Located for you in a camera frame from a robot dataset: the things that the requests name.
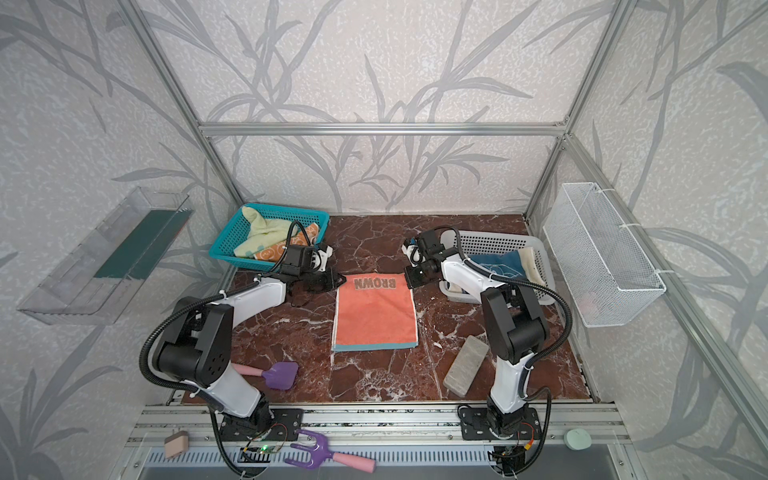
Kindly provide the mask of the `orange patterned towel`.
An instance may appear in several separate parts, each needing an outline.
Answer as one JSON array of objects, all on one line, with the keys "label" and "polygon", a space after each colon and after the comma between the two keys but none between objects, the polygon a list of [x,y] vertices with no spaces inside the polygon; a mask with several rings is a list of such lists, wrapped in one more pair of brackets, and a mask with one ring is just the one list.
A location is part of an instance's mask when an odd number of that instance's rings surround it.
[{"label": "orange patterned towel", "polygon": [[[295,227],[291,233],[290,244],[308,246],[314,243],[319,234],[320,227],[317,223],[312,223],[301,230],[299,227]],[[286,237],[288,233],[276,233],[270,237],[266,237],[266,242],[263,246],[258,246],[253,254],[255,260],[276,262],[283,254],[286,247]]]}]

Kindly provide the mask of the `coral brown bear towel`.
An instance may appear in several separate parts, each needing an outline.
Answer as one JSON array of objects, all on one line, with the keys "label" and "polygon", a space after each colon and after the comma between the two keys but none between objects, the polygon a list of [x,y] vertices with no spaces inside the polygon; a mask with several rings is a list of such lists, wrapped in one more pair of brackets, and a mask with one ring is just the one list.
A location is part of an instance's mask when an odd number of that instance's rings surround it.
[{"label": "coral brown bear towel", "polygon": [[347,277],[337,290],[333,351],[408,349],[418,343],[413,293],[402,273]]}]

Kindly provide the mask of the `blue cream Doraemon towel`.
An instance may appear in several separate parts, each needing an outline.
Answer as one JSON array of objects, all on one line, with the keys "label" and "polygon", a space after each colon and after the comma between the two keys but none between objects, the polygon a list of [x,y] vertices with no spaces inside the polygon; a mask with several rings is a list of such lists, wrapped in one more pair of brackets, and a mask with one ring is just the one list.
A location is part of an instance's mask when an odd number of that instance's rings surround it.
[{"label": "blue cream Doraemon towel", "polygon": [[470,260],[497,275],[546,285],[536,265],[535,250],[531,247],[505,254],[477,254],[471,256]]}]

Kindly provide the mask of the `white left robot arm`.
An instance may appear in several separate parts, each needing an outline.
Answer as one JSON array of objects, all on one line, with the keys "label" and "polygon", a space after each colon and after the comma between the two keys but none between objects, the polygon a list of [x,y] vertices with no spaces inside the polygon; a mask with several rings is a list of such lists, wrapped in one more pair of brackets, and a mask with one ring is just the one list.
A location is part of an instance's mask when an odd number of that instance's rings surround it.
[{"label": "white left robot arm", "polygon": [[268,422],[267,399],[231,361],[233,330],[284,304],[295,284],[312,294],[340,287],[345,277],[329,264],[333,253],[326,243],[290,245],[277,264],[244,287],[182,298],[142,346],[141,374],[154,385],[194,394],[231,418]]}]

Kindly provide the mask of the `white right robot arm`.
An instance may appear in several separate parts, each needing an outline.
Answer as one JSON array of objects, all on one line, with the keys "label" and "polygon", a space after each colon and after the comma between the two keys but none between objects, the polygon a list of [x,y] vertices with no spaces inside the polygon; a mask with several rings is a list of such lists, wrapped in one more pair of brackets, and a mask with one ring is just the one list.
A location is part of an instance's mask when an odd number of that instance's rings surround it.
[{"label": "white right robot arm", "polygon": [[[435,230],[422,232],[403,242],[408,258],[405,277],[410,289],[445,281],[478,300],[482,306],[485,330],[492,353],[497,357],[496,377],[488,399],[488,423],[500,432],[522,421],[524,407],[541,394],[543,387],[527,394],[534,365],[558,350],[573,327],[573,314],[567,302],[547,286],[527,279],[496,273],[465,255],[461,235],[454,232],[455,245],[444,246]],[[550,346],[549,323],[539,304],[541,292],[560,306],[564,330]]]}]

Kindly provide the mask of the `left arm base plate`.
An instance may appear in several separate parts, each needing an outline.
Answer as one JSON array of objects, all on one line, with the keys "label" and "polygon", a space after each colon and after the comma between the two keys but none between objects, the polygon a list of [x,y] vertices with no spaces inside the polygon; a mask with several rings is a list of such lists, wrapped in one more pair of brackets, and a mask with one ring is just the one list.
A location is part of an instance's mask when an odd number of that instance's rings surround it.
[{"label": "left arm base plate", "polygon": [[298,440],[303,415],[300,408],[277,408],[263,425],[255,425],[224,414],[218,435],[222,443],[240,444],[233,457],[237,464],[268,464],[289,442]]}]

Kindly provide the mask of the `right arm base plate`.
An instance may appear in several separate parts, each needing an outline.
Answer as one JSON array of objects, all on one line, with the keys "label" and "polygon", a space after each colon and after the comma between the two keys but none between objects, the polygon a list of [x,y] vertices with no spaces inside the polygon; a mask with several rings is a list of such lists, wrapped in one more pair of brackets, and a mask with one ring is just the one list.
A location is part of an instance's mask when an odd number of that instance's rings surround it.
[{"label": "right arm base plate", "polygon": [[542,424],[535,408],[525,404],[512,413],[501,413],[495,407],[460,404],[456,413],[461,436],[466,441],[538,440]]}]

